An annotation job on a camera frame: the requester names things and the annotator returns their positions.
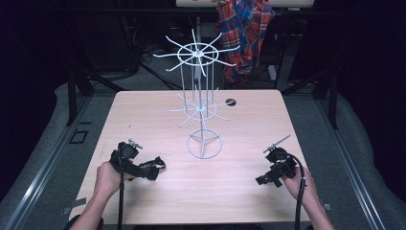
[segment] black chair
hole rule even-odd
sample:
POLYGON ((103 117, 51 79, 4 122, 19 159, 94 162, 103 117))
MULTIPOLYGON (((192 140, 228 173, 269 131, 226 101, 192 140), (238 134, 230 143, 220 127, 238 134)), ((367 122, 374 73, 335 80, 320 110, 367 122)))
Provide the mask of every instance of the black chair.
POLYGON ((298 32, 297 25, 296 19, 283 15, 273 18, 266 29, 259 54, 259 67, 264 66, 263 71, 267 71, 270 65, 278 66, 275 80, 268 73, 269 80, 274 82, 274 89, 278 86, 286 45, 290 37, 298 32))

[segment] gray floor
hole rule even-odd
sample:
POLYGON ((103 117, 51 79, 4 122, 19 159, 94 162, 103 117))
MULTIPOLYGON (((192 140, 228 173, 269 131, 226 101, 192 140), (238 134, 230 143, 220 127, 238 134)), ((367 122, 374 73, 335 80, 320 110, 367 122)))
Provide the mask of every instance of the gray floor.
MULTIPOLYGON (((279 89, 289 86, 287 76, 297 42, 286 54, 279 89)), ((153 58, 147 66, 172 81, 178 73, 168 73, 176 60, 153 58)), ((221 66, 215 67, 216 87, 221 88, 221 66)), ((255 76, 244 88, 270 88, 265 74, 255 76)), ((132 77, 115 80, 129 90, 168 90, 144 68, 132 77)), ((62 229, 69 215, 63 208, 75 201, 81 180, 97 144, 114 92, 93 82, 96 93, 79 97, 79 115, 69 127, 67 85, 56 91, 55 113, 32 157, 0 204, 0 229, 62 229), (69 144, 75 130, 87 131, 83 144, 69 144)), ((326 119, 326 103, 312 100, 309 85, 294 95, 285 96, 307 165, 316 180, 319 195, 333 210, 327 211, 336 229, 406 229, 405 204, 386 187, 372 163, 368 136, 347 101, 339 97, 338 130, 326 119)), ((292 222, 259 223, 265 229, 293 229, 292 222)), ((117 229, 107 225, 104 229, 117 229)))

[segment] red plaid fabric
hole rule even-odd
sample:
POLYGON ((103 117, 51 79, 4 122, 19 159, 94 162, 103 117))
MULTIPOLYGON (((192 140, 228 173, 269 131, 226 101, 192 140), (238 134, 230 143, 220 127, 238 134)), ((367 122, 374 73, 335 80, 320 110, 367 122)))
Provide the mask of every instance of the red plaid fabric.
POLYGON ((219 0, 218 15, 223 48, 240 46, 225 54, 225 61, 236 66, 223 69, 225 86, 235 88, 248 81, 253 65, 258 64, 266 27, 275 13, 267 0, 219 0))

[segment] table surface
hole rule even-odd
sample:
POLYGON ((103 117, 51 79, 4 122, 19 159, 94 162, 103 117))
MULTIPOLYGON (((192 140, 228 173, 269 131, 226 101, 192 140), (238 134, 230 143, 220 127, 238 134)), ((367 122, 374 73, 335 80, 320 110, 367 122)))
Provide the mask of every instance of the table surface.
MULTIPOLYGON (((214 93, 217 116, 205 124, 221 136, 223 145, 221 152, 210 159, 200 159, 188 152, 189 136, 200 129, 200 122, 189 120, 180 126, 188 119, 185 112, 170 111, 184 109, 184 101, 179 97, 182 94, 182 91, 124 91, 116 95, 78 199, 91 198, 96 168, 110 159, 120 142, 132 138, 143 147, 134 164, 160 156, 167 168, 156 181, 136 178, 125 182, 123 224, 294 221, 296 200, 285 186, 259 185, 256 181, 270 171, 271 163, 264 158, 263 151, 287 135, 290 137, 279 147, 296 155, 306 166, 281 93, 277 90, 214 93), (237 104, 221 105, 227 99, 234 99, 237 104)), ((205 154, 217 148, 216 143, 212 147, 209 144, 205 154)), ((70 218, 83 209, 84 205, 74 208, 70 218)), ((116 193, 104 210, 104 222, 117 223, 118 210, 119 193, 116 193)), ((301 220, 308 220, 304 209, 301 220)))
MULTIPOLYGON (((273 8, 311 8, 314 0, 272 0, 273 8)), ((177 7, 217 7, 218 3, 212 0, 176 0, 177 7)))

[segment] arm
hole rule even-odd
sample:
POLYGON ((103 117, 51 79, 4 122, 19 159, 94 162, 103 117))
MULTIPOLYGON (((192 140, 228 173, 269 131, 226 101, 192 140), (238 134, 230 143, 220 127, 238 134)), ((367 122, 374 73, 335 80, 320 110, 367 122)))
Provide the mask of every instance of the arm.
MULTIPOLYGON (((304 169, 305 184, 304 196, 302 200, 302 205, 307 212, 310 221, 315 230, 330 230, 334 229, 330 220, 328 219, 327 213, 323 205, 319 201, 317 196, 316 184, 314 183, 313 177, 308 169, 304 169)), ((289 193, 294 197, 298 198, 300 181, 301 181, 301 171, 299 167, 296 168, 296 176, 292 179, 284 177, 284 185, 286 186, 289 193)))
MULTIPOLYGON (((124 175, 124 180, 134 176, 124 175)), ((104 208, 120 188, 120 174, 113 169, 109 162, 104 162, 98 167, 95 191, 83 213, 70 229, 97 229, 104 208)))

